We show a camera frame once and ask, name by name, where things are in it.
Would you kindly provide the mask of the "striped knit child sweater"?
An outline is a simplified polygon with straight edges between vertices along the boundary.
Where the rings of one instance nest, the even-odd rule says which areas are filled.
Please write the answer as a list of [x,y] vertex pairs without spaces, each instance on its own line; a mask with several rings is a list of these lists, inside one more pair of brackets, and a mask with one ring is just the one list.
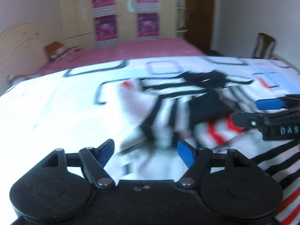
[[123,131],[121,151],[146,144],[153,156],[159,146],[174,148],[180,140],[215,153],[236,149],[281,185],[277,220],[299,224],[299,140],[290,137],[299,127],[282,127],[284,139],[274,140],[273,135],[265,137],[254,127],[233,122],[235,113],[272,113],[257,107],[258,100],[274,97],[260,79],[219,71],[184,72],[126,79],[116,93],[126,123],[133,123]]

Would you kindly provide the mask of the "patterned white bed sheet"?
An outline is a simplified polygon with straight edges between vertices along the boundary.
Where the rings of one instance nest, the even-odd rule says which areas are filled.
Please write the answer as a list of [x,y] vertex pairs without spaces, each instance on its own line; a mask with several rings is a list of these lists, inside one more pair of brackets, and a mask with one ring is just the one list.
[[[273,98],[299,95],[299,72],[270,59],[154,57],[76,67],[1,96],[1,224],[281,224],[281,185],[236,149],[121,151],[126,79],[219,71],[260,79]],[[114,141],[104,168],[95,149]]]

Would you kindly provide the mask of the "dark wooden chair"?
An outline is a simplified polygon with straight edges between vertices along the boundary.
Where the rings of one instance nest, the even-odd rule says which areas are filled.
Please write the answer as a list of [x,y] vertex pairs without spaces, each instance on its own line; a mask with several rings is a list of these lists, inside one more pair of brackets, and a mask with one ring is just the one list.
[[276,39],[269,34],[258,33],[253,59],[270,59],[276,46]]

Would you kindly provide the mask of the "pink bed sheet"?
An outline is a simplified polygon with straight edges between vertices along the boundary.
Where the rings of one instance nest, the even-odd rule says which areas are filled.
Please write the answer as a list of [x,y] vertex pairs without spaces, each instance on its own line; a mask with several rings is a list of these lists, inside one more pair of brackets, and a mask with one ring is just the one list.
[[204,55],[201,50],[181,38],[130,41],[115,46],[74,52],[63,59],[45,63],[36,71],[36,74],[43,76],[71,68],[117,60]]

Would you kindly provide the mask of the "cream corner shelf unit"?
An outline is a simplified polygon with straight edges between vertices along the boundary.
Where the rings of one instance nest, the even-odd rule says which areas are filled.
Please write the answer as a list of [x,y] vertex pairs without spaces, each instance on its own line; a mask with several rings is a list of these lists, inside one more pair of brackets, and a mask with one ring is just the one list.
[[186,0],[175,1],[175,36],[177,38],[184,39],[188,31],[186,27],[187,10]]

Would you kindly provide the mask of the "white patterned pillow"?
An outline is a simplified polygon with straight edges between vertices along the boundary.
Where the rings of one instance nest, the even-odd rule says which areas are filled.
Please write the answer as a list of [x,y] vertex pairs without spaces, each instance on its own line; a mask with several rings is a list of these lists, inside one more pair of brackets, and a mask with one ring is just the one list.
[[25,80],[30,80],[37,78],[39,75],[38,74],[26,74],[26,75],[8,75],[7,76],[7,83],[8,84],[15,84],[19,83]]

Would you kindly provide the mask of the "lower left purple poster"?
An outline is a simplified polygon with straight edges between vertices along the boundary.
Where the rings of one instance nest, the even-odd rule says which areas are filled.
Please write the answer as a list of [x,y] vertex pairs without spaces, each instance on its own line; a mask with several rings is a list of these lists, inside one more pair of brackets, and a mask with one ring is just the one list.
[[96,41],[117,38],[116,15],[107,15],[94,18]]

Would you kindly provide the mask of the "cream rounded headboard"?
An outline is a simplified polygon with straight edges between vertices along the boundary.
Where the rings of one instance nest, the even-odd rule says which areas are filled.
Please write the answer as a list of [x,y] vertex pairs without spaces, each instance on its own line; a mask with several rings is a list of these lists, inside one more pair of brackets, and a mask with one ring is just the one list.
[[1,35],[1,93],[9,88],[8,76],[36,72],[49,61],[44,47],[51,42],[38,24],[24,23]]

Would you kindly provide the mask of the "dark brown wooden door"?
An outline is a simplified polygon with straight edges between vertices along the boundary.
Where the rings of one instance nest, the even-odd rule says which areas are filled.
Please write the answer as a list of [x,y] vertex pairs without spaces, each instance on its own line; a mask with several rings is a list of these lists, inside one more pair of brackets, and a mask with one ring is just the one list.
[[202,52],[210,51],[215,0],[186,0],[185,39]]

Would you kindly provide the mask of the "lower right purple poster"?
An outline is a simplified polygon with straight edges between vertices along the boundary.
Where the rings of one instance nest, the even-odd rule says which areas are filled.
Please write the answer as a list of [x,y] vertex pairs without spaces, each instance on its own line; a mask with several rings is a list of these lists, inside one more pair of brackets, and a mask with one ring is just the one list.
[[158,37],[159,15],[158,13],[138,13],[137,14],[138,37]]

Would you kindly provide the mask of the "cream wardrobe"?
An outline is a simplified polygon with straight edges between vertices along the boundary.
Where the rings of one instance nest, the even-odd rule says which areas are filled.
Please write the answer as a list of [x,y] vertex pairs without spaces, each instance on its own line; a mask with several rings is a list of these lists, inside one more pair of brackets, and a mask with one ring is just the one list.
[[[116,1],[116,25],[120,42],[138,38],[135,0]],[[92,0],[60,0],[64,41],[68,46],[96,48],[96,32],[92,15]],[[176,37],[177,0],[159,0],[159,37]]]

